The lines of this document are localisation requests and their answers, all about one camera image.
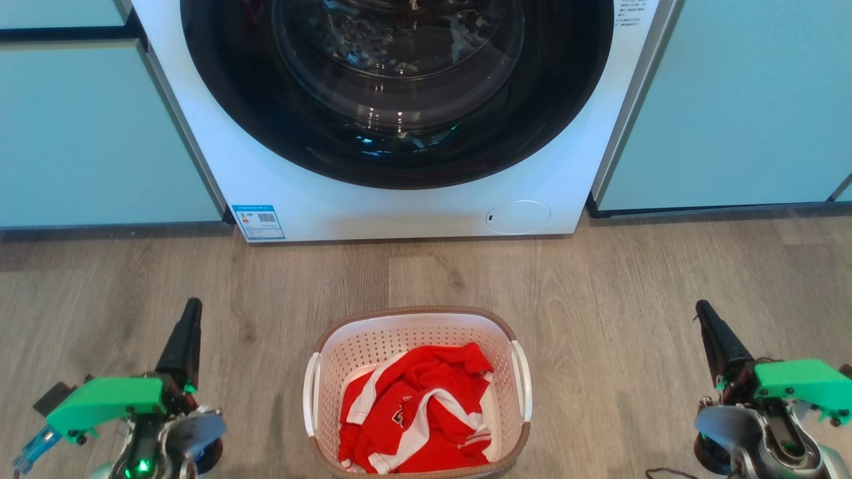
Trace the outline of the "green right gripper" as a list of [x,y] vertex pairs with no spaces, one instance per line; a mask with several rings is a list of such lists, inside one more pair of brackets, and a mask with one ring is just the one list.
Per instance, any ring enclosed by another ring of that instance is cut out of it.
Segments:
[[712,384],[724,405],[805,402],[833,426],[852,421],[852,380],[819,359],[755,360],[707,300],[695,303]]

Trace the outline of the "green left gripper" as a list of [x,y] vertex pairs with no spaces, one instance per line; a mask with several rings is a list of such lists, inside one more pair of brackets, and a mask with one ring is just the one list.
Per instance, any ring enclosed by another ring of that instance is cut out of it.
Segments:
[[71,442],[119,419],[188,414],[200,376],[203,303],[189,298],[159,357],[155,372],[128,377],[98,377],[63,391],[45,416],[49,426]]

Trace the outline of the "white perforated laundry basket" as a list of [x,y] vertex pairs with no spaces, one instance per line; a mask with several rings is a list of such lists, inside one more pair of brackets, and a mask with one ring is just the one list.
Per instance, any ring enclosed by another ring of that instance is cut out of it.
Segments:
[[347,384],[393,355],[424,345],[477,343],[494,366],[484,394],[484,416],[496,434],[486,449],[489,464],[403,474],[399,479],[502,479],[529,439],[533,388],[529,362],[509,324],[478,307],[394,307],[360,313],[332,325],[308,361],[302,385],[302,418],[321,479],[383,479],[354,473],[337,461],[339,421]]

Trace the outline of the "blue energy label sticker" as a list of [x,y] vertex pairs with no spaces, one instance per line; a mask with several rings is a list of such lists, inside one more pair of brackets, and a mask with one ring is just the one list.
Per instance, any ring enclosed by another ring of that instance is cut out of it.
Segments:
[[230,208],[247,242],[286,240],[279,218],[271,204],[231,204]]

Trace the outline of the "large pale teal cabinet door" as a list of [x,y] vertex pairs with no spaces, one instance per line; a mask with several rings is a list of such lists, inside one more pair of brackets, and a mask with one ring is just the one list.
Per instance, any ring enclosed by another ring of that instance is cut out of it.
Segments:
[[139,39],[0,43],[0,230],[222,218]]

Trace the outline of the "round white filter cover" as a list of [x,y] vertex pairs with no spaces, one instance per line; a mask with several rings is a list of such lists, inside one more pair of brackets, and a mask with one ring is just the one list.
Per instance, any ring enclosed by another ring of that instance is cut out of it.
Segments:
[[546,204],[533,200],[514,200],[495,206],[486,215],[486,225],[502,236],[531,234],[550,221],[551,211]]

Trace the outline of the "red white-striped jersey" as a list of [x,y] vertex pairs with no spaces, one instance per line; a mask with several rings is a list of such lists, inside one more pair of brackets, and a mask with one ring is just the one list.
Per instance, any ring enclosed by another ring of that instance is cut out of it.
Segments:
[[419,474],[486,466],[481,401],[493,367],[476,343],[424,345],[347,384],[338,462],[353,473]]

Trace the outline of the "wide pale teal cabinet door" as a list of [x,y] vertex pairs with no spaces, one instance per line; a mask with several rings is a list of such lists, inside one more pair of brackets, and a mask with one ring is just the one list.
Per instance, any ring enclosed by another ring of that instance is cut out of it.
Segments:
[[660,0],[596,219],[852,201],[852,0]]

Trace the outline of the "white front-load washing machine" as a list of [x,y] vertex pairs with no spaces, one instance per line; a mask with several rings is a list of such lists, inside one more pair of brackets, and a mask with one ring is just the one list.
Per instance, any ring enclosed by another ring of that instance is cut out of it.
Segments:
[[274,154],[241,130],[210,94],[184,39],[180,0],[131,2],[182,123],[231,215],[231,204],[271,204],[285,241],[344,241],[501,236],[487,227],[486,215],[514,200],[538,201],[550,208],[545,227],[526,236],[572,234],[604,160],[660,0],[649,0],[641,24],[614,27],[614,43],[600,84],[556,139],[495,175],[433,189],[362,187],[320,176]]

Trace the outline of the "round black glass washer door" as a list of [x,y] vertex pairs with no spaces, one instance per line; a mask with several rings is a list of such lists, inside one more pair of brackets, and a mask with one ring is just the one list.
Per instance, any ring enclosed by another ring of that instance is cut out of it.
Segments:
[[614,0],[180,0],[190,57],[256,142],[362,187],[521,163],[588,104]]

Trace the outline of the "small printed text sticker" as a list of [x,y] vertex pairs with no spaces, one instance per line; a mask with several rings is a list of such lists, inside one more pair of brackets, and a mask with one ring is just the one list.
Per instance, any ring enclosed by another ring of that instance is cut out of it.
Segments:
[[614,26],[633,27],[643,22],[649,0],[614,0]]

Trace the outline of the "small pale teal cabinet door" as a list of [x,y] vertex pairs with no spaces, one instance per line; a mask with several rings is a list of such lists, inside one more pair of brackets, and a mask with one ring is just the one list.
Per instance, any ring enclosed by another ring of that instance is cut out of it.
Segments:
[[116,27],[131,9],[131,0],[0,0],[0,30]]

